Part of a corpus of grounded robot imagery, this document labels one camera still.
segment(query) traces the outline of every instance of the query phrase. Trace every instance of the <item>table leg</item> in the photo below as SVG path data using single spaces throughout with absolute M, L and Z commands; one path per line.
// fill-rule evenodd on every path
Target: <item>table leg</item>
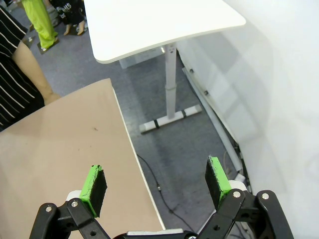
M 165 68 L 166 68 L 166 113 L 167 115 L 153 121 L 140 125 L 140 132 L 159 128 L 162 125 L 180 120 L 187 116 L 201 112 L 201 106 L 196 105 L 185 110 L 175 112 L 176 104 L 176 45 L 171 43 L 165 46 Z

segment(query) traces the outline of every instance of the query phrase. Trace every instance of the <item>green tape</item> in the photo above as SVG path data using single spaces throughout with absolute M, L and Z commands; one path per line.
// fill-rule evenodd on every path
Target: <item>green tape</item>
M 85 203 L 89 206 L 89 208 L 91 209 L 93 216 L 95 218 L 97 217 L 97 214 L 96 214 L 94 208 L 92 207 L 90 199 L 91 199 L 93 185 L 94 185 L 94 182 L 98 176 L 99 171 L 102 171 L 102 167 L 100 165 L 93 165 L 91 167 L 90 172 L 89 172 L 88 176 L 86 177 L 85 183 L 83 185 L 83 188 L 82 188 L 82 191 L 81 191 L 81 194 L 79 197 L 83 203 Z
M 220 191 L 220 197 L 219 202 L 227 195 L 227 193 L 231 190 L 231 186 L 228 182 L 227 176 L 218 160 L 217 157 L 209 157 L 210 164 L 212 166 L 212 169 L 214 171 L 215 177 L 217 179 L 217 183 L 219 186 Z

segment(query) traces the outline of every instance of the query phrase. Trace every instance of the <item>white table foot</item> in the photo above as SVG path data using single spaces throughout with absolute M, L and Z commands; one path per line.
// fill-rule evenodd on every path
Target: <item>white table foot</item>
M 194 114 L 199 113 L 201 111 L 202 111 L 202 108 L 200 105 L 189 107 L 185 110 L 175 112 L 174 117 L 171 119 L 169 119 L 168 116 L 164 116 L 164 117 L 158 118 L 156 120 L 141 124 L 140 125 L 140 132 L 145 133 L 145 132 L 150 131 L 152 129 L 159 128 L 162 125 L 186 118 L 187 116 L 194 115 Z

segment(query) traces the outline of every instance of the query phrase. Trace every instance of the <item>black pants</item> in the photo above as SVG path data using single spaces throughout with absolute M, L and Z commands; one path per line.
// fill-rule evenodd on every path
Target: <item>black pants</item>
M 4 129 L 8 128 L 9 126 L 13 125 L 14 123 L 18 122 L 19 120 L 27 117 L 28 115 L 32 114 L 33 112 L 37 111 L 38 109 L 44 106 L 44 99 L 40 93 L 38 93 L 35 98 L 30 102 L 30 104 L 25 107 L 20 114 L 16 116 L 11 122 L 5 124 L 4 126 L 0 125 L 0 132 Z

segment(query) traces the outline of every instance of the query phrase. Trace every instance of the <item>beige table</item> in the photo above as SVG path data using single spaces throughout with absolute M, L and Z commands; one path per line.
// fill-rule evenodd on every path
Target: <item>beige table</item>
M 39 206 L 62 205 L 82 188 L 92 164 L 105 170 L 108 189 L 98 221 L 111 237 L 163 229 L 108 79 L 0 133 L 2 239 L 29 238 Z

